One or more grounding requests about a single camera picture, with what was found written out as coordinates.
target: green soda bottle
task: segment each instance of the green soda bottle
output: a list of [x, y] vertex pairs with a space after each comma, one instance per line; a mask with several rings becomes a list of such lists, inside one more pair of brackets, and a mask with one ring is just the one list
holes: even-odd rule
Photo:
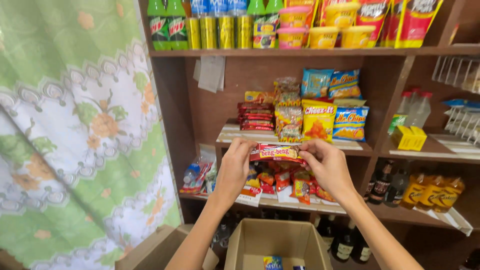
[[149, 0], [147, 15], [155, 50], [172, 49], [168, 34], [167, 11], [163, 7], [162, 0]]
[[[280, 16], [278, 11], [283, 9], [282, 0], [269, 0], [265, 9], [265, 21], [276, 25], [276, 30], [280, 28]], [[275, 48], [278, 48], [278, 34], [275, 37]]]
[[265, 6], [263, 0], [251, 0], [247, 14], [253, 17], [253, 25], [265, 21]]
[[168, 0], [167, 16], [172, 49], [188, 49], [187, 28], [185, 27], [187, 14], [181, 0]]

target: yellow bottle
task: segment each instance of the yellow bottle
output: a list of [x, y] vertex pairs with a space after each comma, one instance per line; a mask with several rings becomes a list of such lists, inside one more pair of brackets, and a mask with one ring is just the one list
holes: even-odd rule
[[399, 205], [407, 209], [412, 209], [419, 201], [427, 184], [425, 174], [412, 174], [410, 176], [410, 185], [408, 185], [405, 190], [402, 201]]
[[442, 195], [434, 201], [433, 210], [439, 213], [448, 212], [464, 190], [465, 184], [460, 177], [450, 179], [443, 189]]
[[416, 207], [418, 209], [428, 211], [433, 208], [435, 201], [442, 195], [442, 191], [445, 188], [445, 181], [443, 177], [438, 175], [429, 181], [427, 188], [423, 191], [419, 202]]

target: hand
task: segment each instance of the hand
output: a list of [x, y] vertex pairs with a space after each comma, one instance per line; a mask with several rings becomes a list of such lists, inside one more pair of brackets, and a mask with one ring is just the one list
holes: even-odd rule
[[225, 212], [233, 205], [247, 182], [250, 153], [256, 145], [254, 141], [235, 138], [222, 158], [212, 196], [219, 206], [226, 207]]
[[315, 174], [318, 184], [341, 203], [358, 196], [348, 172], [345, 154], [335, 146], [314, 139], [300, 146], [300, 157], [307, 161], [306, 169]]

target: yellow box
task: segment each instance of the yellow box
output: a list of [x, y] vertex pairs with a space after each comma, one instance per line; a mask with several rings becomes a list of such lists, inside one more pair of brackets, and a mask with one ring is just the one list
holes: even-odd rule
[[410, 130], [415, 138], [410, 142], [410, 150], [420, 151], [427, 139], [427, 135], [421, 128], [416, 126], [411, 126]]
[[415, 140], [413, 132], [406, 126], [402, 125], [396, 126], [390, 137], [392, 142], [400, 150], [410, 150], [410, 145], [412, 144], [412, 141]]

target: floral curtain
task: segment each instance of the floral curtain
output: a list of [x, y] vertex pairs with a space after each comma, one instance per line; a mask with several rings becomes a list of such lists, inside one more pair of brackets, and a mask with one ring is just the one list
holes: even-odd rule
[[0, 1], [0, 248], [112, 269], [180, 224], [138, 3]]

